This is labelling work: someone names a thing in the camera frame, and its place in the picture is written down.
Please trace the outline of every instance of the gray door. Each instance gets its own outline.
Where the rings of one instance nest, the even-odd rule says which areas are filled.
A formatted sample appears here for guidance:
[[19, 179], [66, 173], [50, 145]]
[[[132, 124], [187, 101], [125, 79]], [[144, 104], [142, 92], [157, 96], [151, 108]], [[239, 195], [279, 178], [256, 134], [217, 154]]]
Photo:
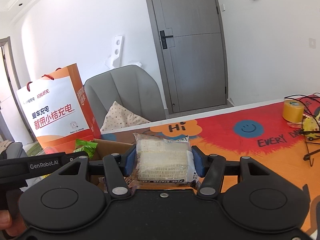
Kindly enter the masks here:
[[215, 0], [152, 0], [173, 112], [226, 103]]

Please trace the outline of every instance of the gray fabric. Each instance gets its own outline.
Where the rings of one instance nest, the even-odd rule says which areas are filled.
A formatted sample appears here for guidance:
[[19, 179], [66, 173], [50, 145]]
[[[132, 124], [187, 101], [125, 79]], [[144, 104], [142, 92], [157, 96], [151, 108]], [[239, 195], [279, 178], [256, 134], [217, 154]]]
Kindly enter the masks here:
[[20, 142], [10, 143], [5, 152], [7, 154], [7, 159], [27, 157], [26, 152], [22, 148], [22, 143]]
[[99, 127], [114, 101], [151, 122], [165, 119], [157, 83], [136, 65], [94, 76], [85, 82], [84, 90]]

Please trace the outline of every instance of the painted table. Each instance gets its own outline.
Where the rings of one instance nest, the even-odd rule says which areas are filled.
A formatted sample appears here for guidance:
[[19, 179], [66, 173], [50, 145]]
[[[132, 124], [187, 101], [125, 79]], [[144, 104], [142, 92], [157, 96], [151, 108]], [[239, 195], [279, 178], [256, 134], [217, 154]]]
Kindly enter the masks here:
[[[304, 101], [313, 113], [319, 112], [318, 101]], [[109, 131], [102, 138], [134, 143], [135, 132], [169, 139], [189, 136], [191, 145], [197, 145], [207, 155], [217, 153], [231, 161], [249, 155], [297, 187], [308, 187], [310, 212], [302, 230], [316, 239], [317, 220], [320, 224], [320, 153], [314, 155], [313, 167], [303, 161], [307, 154], [304, 138], [298, 129], [288, 126], [282, 110], [283, 101], [274, 100], [122, 128]], [[222, 191], [236, 183], [236, 176], [226, 176]]]

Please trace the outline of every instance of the bag handle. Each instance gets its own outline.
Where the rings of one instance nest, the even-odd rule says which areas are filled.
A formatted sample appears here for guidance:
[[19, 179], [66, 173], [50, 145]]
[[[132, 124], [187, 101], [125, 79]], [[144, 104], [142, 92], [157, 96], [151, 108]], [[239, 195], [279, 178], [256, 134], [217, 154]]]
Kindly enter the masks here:
[[[47, 77], [47, 78], [50, 78], [51, 80], [54, 80], [54, 77], [50, 76], [50, 75], [47, 75], [47, 74], [44, 74], [42, 77]], [[28, 82], [27, 83], [27, 90], [30, 92], [30, 84], [32, 83], [32, 81]]]

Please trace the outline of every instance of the smiley face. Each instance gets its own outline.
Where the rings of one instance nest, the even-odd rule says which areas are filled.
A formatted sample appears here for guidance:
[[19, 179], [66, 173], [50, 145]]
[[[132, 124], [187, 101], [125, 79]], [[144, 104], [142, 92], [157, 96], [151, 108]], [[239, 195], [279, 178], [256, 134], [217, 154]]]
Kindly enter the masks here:
[[263, 126], [253, 120], [242, 120], [237, 122], [233, 131], [245, 138], [254, 138], [263, 134]]

